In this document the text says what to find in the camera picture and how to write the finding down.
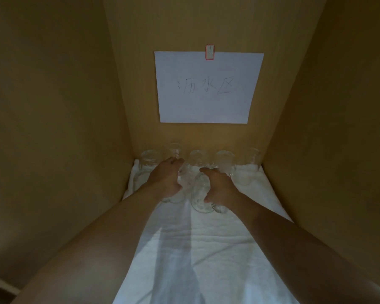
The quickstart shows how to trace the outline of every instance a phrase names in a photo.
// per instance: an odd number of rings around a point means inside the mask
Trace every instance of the handwritten chinese characters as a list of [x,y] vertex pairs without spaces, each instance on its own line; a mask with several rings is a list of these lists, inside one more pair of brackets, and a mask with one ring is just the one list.
[[211,76],[207,76],[203,79],[190,77],[177,81],[177,87],[184,95],[194,94],[199,91],[205,93],[210,92],[217,95],[232,93],[235,91],[233,76],[221,79],[215,79]]

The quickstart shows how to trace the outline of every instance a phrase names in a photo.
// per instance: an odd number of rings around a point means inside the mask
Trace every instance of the sheet of paper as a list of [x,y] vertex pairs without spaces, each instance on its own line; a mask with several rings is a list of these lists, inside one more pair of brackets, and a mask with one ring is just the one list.
[[155,51],[162,123],[247,124],[263,53]]

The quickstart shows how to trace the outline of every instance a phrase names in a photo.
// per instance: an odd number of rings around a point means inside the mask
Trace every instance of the person's left arm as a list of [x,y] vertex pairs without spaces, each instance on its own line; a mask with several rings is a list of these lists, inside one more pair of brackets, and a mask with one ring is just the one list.
[[47,263],[13,304],[112,303],[157,203],[182,187],[182,159],[160,163],[137,192],[87,226]]

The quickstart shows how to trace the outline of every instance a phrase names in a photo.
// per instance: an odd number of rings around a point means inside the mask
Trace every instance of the wooden side panel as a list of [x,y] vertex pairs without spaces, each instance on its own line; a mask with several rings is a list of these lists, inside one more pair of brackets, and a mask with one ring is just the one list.
[[264,167],[293,219],[380,284],[380,0],[328,0]]
[[[326,0],[104,0],[135,156],[187,149],[265,151]],[[247,125],[160,123],[153,52],[265,53]]]
[[133,154],[101,0],[0,0],[0,278],[121,198]]

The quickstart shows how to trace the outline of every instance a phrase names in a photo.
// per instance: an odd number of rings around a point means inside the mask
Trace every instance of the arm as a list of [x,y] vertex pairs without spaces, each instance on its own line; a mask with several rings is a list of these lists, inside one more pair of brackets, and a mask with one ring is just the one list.
[[177,183],[182,164],[174,158],[160,163],[146,184],[77,235],[13,303],[112,303],[152,211],[182,188]]
[[206,201],[235,213],[301,304],[380,303],[380,286],[323,242],[240,193],[226,174],[200,170],[211,182]]

